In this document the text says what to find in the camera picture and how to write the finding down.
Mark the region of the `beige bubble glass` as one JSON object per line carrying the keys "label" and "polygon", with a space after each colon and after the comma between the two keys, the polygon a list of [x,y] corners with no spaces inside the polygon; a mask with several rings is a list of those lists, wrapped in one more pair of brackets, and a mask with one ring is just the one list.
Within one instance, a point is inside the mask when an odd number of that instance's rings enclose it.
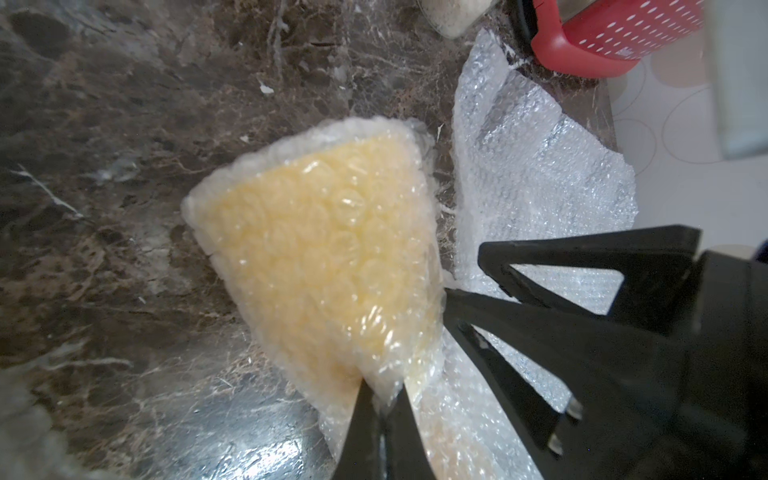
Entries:
{"label": "beige bubble glass", "polygon": [[285,377],[331,421],[361,383],[418,400],[442,365],[430,138],[347,118],[237,158],[196,185],[185,222]]}

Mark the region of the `clear bubble wrap sheet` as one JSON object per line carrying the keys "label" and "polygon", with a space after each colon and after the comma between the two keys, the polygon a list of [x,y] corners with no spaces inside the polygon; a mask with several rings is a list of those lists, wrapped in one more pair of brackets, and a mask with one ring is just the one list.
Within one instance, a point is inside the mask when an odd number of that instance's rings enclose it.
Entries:
{"label": "clear bubble wrap sheet", "polygon": [[[567,116],[480,31],[453,108],[457,183],[450,286],[502,298],[478,266],[484,242],[589,235],[631,228],[635,173],[623,156]],[[539,471],[478,369],[450,334],[443,368],[417,420],[440,479],[536,479]]]}

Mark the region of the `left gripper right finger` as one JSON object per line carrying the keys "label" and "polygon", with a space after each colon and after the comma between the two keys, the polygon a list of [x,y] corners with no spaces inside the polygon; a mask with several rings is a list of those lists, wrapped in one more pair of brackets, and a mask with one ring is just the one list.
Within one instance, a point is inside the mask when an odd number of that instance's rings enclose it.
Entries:
{"label": "left gripper right finger", "polygon": [[435,480],[405,386],[381,413],[383,478]]}

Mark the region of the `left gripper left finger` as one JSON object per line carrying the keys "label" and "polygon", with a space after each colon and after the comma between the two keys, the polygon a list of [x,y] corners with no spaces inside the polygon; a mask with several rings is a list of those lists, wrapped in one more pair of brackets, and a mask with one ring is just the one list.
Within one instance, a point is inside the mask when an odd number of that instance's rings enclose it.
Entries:
{"label": "left gripper left finger", "polygon": [[363,380],[332,479],[381,479],[381,439],[381,419],[375,394]]}

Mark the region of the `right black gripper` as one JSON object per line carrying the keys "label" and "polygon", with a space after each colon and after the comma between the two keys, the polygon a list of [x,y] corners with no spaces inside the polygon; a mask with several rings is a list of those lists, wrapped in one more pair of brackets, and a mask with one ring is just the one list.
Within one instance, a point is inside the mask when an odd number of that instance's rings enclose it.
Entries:
{"label": "right black gripper", "polygon": [[[708,252],[693,268],[700,236],[669,225],[484,242],[479,267],[523,304],[448,290],[446,328],[545,478],[766,477],[767,266]],[[613,322],[517,264],[621,273]],[[560,379],[580,416],[553,409],[485,332]]]}

